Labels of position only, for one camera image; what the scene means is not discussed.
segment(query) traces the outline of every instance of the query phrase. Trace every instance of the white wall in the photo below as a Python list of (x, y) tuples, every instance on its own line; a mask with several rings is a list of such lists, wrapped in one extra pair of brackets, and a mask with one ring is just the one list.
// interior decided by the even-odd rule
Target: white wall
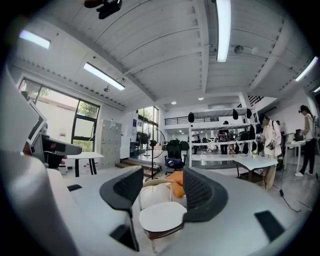
[(291, 98), (280, 99), (276, 109), (266, 113), (273, 121), (280, 121), (280, 130), (285, 134), (295, 133), (305, 126), (304, 116), (298, 112), (301, 105), (307, 105), (307, 95), (303, 88), (297, 90)]

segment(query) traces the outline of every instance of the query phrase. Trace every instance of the gray cabinet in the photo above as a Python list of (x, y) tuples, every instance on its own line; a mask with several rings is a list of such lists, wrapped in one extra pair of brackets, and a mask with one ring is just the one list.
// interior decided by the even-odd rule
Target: gray cabinet
[(121, 123), (102, 120), (101, 129), (101, 168), (114, 167), (120, 162)]

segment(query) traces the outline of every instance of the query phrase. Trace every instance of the ceiling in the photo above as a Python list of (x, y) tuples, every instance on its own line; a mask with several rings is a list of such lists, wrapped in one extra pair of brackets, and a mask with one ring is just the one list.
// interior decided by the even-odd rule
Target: ceiling
[[(288, 97), (320, 84), (319, 62), (304, 35), (271, 0), (232, 0), (226, 62), (217, 62), (218, 23), (211, 0), (123, 0), (121, 10), (98, 19), (81, 0), (56, 0), (26, 30), (51, 41), (49, 50), (20, 39), (12, 63), (64, 79), (120, 109), (170, 104), (234, 104), (236, 95)], [(243, 46), (236, 54), (235, 46)], [(90, 62), (125, 86), (119, 91), (83, 69)]]

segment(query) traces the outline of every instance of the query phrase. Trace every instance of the window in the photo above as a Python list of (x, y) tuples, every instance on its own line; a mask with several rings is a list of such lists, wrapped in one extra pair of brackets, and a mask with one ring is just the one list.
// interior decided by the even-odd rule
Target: window
[(98, 106), (27, 79), (22, 81), (19, 91), (27, 92), (45, 116), (51, 138), (79, 145), (83, 152), (95, 150)]
[[(158, 141), (158, 115), (159, 110), (155, 106), (150, 106), (138, 110), (138, 132), (145, 132), (151, 140)], [(148, 145), (142, 144), (141, 149), (146, 149)]]

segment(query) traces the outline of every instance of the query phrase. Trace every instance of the stand fan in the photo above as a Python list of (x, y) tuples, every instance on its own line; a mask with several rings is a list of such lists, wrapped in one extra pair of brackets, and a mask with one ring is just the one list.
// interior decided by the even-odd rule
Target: stand fan
[(142, 132), (140, 138), (140, 143), (142, 143), (143, 139), (147, 140), (146, 150), (142, 154), (146, 158), (151, 159), (151, 177), (147, 178), (145, 181), (157, 179), (156, 177), (154, 177), (154, 159), (161, 156), (164, 151), (163, 146), (166, 143), (165, 136), (157, 127), (150, 127)]

